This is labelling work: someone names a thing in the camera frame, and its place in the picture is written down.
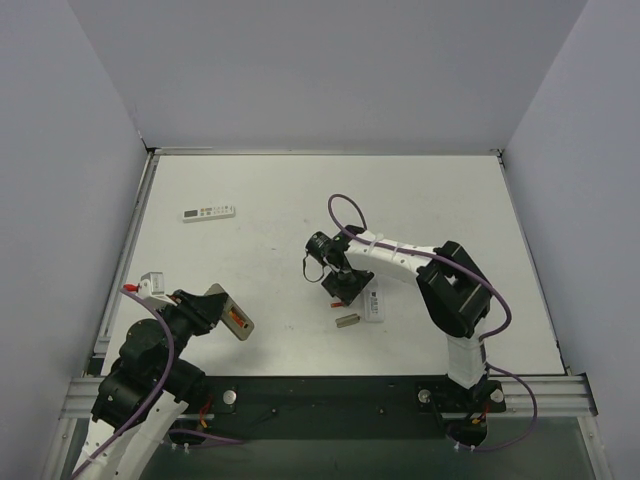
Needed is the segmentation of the grey remote battery cover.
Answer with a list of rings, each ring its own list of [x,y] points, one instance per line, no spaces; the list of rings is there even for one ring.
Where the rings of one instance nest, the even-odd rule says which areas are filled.
[[[357,324],[360,321],[360,316],[358,314],[350,314],[335,320],[336,326],[338,328],[345,328],[348,326],[352,326]]]

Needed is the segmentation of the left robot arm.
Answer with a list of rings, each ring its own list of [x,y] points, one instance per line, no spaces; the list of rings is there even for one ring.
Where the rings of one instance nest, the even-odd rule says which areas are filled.
[[[122,287],[148,317],[128,330],[119,356],[101,381],[74,479],[137,479],[183,412],[206,417],[216,396],[205,373],[180,355],[189,340],[210,333],[230,296],[218,284],[205,294],[152,294]]]

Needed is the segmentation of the white remote being loaded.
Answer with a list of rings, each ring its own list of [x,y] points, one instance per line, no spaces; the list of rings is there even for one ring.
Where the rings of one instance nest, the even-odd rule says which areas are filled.
[[[369,323],[385,321],[384,295],[376,280],[371,280],[363,291],[364,319]]]

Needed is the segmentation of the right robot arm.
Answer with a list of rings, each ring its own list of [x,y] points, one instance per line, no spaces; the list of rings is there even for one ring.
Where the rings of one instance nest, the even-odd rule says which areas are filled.
[[[476,328],[489,313],[492,294],[460,244],[411,246],[349,225],[332,237],[314,233],[305,252],[329,270],[320,279],[321,286],[346,306],[371,289],[378,276],[416,287],[430,319],[446,335],[447,377],[466,390],[484,380],[486,359]]]

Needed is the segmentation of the grey beige remote control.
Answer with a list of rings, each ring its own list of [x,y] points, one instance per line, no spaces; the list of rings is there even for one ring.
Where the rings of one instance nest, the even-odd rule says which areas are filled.
[[[213,284],[207,295],[218,295],[225,298],[220,320],[240,341],[246,341],[254,331],[255,324],[249,316],[233,300],[230,294],[218,283]]]

